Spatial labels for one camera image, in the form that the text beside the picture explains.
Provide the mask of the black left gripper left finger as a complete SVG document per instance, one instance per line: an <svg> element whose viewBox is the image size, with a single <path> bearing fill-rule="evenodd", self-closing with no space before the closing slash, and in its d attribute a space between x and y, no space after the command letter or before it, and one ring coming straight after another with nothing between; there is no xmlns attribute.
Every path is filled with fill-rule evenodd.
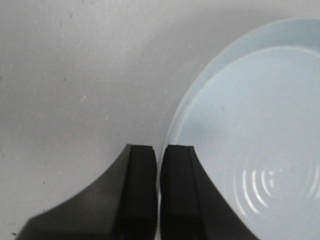
<svg viewBox="0 0 320 240"><path fill-rule="evenodd" d="M28 220L19 240L152 240L158 219L157 162L128 144L84 190Z"/></svg>

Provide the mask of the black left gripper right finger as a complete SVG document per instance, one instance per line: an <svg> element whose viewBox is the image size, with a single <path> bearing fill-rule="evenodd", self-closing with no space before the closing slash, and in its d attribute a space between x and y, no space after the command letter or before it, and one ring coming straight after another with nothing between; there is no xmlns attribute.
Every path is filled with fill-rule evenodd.
<svg viewBox="0 0 320 240"><path fill-rule="evenodd" d="M160 192L163 240L257 239L210 180L192 146L167 146Z"/></svg>

